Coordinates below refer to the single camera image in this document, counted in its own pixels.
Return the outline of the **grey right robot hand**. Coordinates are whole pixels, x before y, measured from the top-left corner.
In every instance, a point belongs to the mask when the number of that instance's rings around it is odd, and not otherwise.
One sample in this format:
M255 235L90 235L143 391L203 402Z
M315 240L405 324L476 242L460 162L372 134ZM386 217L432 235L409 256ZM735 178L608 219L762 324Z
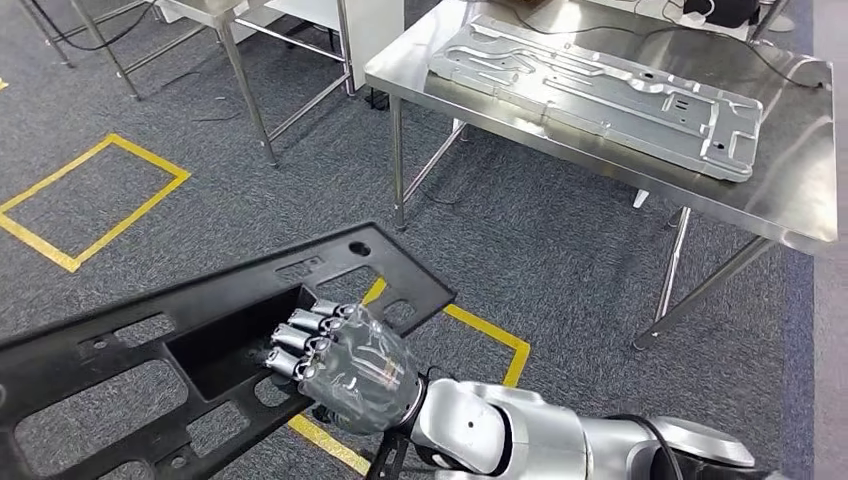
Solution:
M363 304L318 299L270 335L263 365L295 382L331 423L370 435L410 421L424 380L403 339Z

